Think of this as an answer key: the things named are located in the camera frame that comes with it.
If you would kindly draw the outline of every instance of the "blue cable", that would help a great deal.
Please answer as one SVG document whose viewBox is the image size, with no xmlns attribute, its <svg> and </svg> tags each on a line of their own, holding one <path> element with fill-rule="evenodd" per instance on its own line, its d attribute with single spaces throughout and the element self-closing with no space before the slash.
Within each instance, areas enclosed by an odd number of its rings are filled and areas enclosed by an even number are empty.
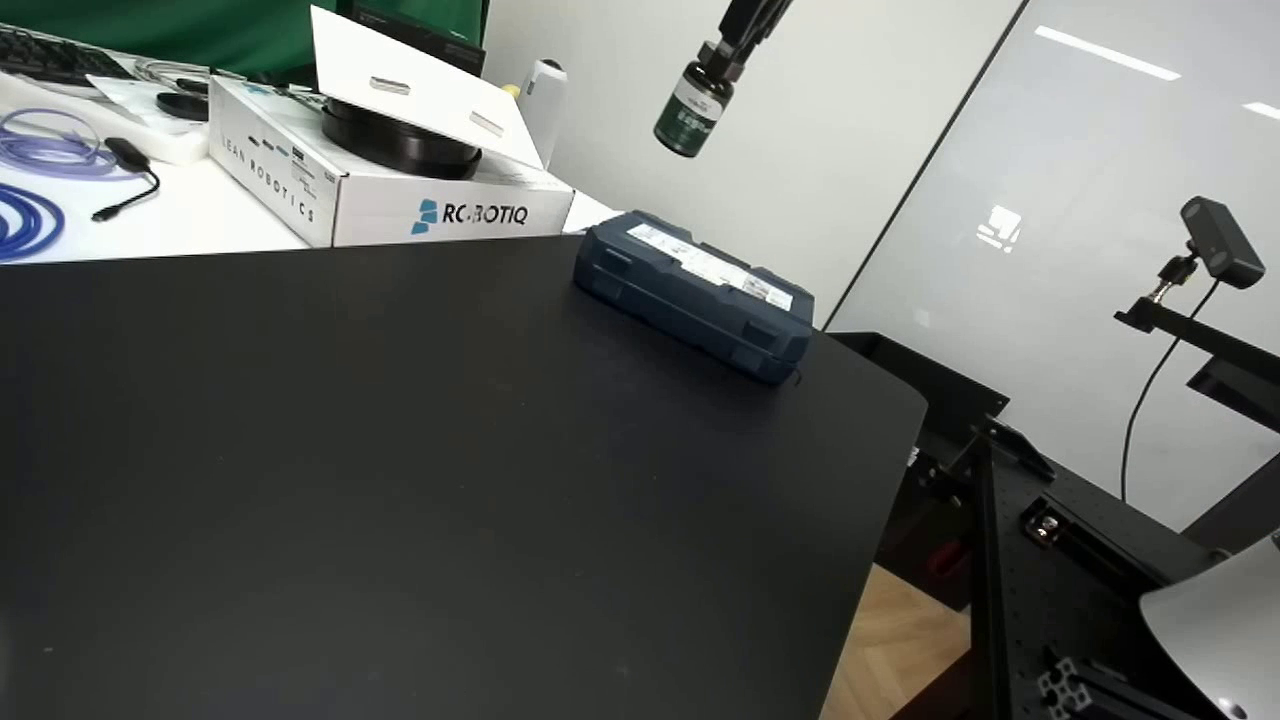
<svg viewBox="0 0 1280 720">
<path fill-rule="evenodd" d="M 53 108 L 6 110 L 0 116 L 0 160 L 61 180 L 109 180 L 116 170 L 116 157 L 109 149 L 97 149 L 77 133 L 34 125 L 32 116 L 78 125 L 77 116 Z"/>
<path fill-rule="evenodd" d="M 53 198 L 0 185 L 0 262 L 18 255 L 41 255 L 53 247 L 67 229 L 63 208 Z"/>
</svg>

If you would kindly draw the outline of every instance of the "label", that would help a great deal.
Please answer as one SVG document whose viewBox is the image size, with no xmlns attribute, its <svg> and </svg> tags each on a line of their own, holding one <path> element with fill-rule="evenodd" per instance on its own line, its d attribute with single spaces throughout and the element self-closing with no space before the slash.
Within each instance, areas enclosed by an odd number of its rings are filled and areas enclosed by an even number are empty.
<svg viewBox="0 0 1280 720">
<path fill-rule="evenodd" d="M 435 224 L 529 224 L 529 202 L 435 202 L 421 198 L 411 234 L 429 234 Z"/>
<path fill-rule="evenodd" d="M 696 157 L 706 143 L 713 128 L 717 128 L 713 121 L 696 116 L 671 96 L 652 135 L 666 143 L 675 157 Z"/>
<path fill-rule="evenodd" d="M 737 262 L 726 262 L 726 260 L 721 260 L 721 255 L 713 255 L 713 252 L 703 252 L 703 247 L 696 247 L 696 242 L 686 242 L 679 234 L 666 234 L 666 233 L 658 233 L 652 224 L 634 224 L 626 234 L 634 234 L 639 242 L 649 242 L 649 247 L 655 247 L 655 252 L 664 252 L 671 260 L 679 260 L 679 266 L 686 277 L 701 277 L 701 279 L 706 279 L 717 288 L 737 288 L 737 292 L 756 294 L 756 300 L 765 300 L 765 302 L 772 302 L 780 310 L 793 310 L 793 302 L 794 302 L 793 292 L 784 292 L 784 288 L 776 288 L 776 283 L 767 283 L 767 279 L 758 279 L 758 277 L 753 277 L 753 272 L 742 272 L 742 266 L 737 266 Z"/>
<path fill-rule="evenodd" d="M 679 80 L 675 92 L 671 92 L 685 108 L 691 108 L 696 116 L 721 125 L 722 116 L 722 104 L 706 92 L 701 92 L 696 82 Z"/>
</svg>

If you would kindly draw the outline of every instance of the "white box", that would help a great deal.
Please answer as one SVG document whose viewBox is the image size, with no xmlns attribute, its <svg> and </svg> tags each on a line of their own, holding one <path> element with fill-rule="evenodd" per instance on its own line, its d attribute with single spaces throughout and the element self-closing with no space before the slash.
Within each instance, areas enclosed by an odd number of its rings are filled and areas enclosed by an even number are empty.
<svg viewBox="0 0 1280 720">
<path fill-rule="evenodd" d="M 485 152 L 472 180 L 381 166 L 334 149 L 303 99 L 212 80 L 206 152 L 303 242 L 430 242 L 558 234 L 572 189 L 545 166 Z"/>
<path fill-rule="evenodd" d="M 545 166 L 511 92 L 318 4 L 310 45 L 324 96 Z"/>
</svg>

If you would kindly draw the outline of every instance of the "green object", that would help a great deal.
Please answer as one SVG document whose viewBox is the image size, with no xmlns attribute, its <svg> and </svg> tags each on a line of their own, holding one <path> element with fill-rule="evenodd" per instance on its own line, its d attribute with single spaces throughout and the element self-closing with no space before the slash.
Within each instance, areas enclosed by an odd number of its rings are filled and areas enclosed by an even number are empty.
<svg viewBox="0 0 1280 720">
<path fill-rule="evenodd" d="M 701 49 L 701 54 L 685 68 L 664 116 L 652 125 L 652 135 L 666 143 L 666 152 L 675 157 L 696 157 L 732 99 L 732 80 L 740 74 L 740 62 L 732 51 L 721 49 Z"/>
<path fill-rule="evenodd" d="M 140 54 L 232 71 L 310 62 L 308 0 L 0 0 L 0 19 Z M 354 0 L 479 45 L 485 0 Z"/>
</svg>

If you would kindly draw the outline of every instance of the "cable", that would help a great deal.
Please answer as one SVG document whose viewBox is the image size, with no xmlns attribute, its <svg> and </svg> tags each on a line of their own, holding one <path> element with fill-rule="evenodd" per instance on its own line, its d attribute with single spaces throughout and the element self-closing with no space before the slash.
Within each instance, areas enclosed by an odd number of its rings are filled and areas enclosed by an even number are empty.
<svg viewBox="0 0 1280 720">
<path fill-rule="evenodd" d="M 140 202 L 140 198 L 149 198 L 149 196 L 155 196 L 155 191 L 160 191 L 160 175 L 155 175 L 153 166 L 149 166 L 149 170 L 140 170 L 140 175 L 149 175 L 149 180 L 153 180 L 142 191 L 135 191 L 135 196 L 120 198 L 120 202 L 109 202 L 109 208 L 93 212 L 93 219 L 97 219 L 97 224 L 104 224 L 104 219 L 120 216 L 127 202 Z"/>
<path fill-rule="evenodd" d="M 55 242 L 67 229 L 63 208 L 53 198 L 0 185 L 0 260 L 34 255 Z"/>
<path fill-rule="evenodd" d="M 1218 283 L 1223 283 L 1223 279 L 1212 279 L 1212 283 L 1208 283 L 1208 292 L 1205 292 L 1199 302 L 1190 308 L 1190 318 L 1205 310 L 1205 302 L 1216 294 Z M 1133 402 L 1133 410 L 1126 410 L 1125 444 L 1120 444 L 1120 502 L 1126 502 L 1126 453 L 1133 453 L 1137 414 L 1142 410 L 1157 377 L 1164 372 L 1164 365 L 1173 361 L 1173 350 L 1174 350 L 1179 343 L 1184 343 L 1179 335 L 1166 343 L 1166 350 L 1161 357 L 1161 365 L 1152 366 L 1142 393 L 1137 396 L 1137 402 Z"/>
<path fill-rule="evenodd" d="M 61 180 L 109 180 L 116 170 L 112 152 L 99 149 L 89 125 L 53 108 L 18 108 L 0 116 L 0 160 Z"/>
</svg>

